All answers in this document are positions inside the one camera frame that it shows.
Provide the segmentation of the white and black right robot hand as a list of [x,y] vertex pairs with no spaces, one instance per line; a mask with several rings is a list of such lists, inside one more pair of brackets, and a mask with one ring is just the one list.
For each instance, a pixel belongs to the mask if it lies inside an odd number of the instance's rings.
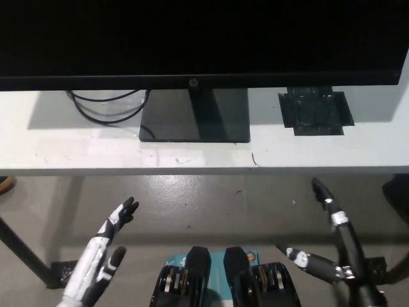
[[276,244],[301,271],[330,284],[343,282],[349,290],[350,306],[387,306],[387,299],[371,279],[371,271],[357,233],[346,212],[329,188],[317,178],[311,180],[316,200],[327,213],[339,261],[308,253],[287,244]]

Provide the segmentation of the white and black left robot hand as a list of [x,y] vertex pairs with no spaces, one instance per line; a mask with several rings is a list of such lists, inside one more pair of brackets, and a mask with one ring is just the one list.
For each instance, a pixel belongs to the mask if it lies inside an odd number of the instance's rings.
[[59,306],[94,306],[101,298],[127,252],[120,246],[108,257],[109,246],[123,226],[133,220],[138,206],[131,196],[107,217],[79,258]]

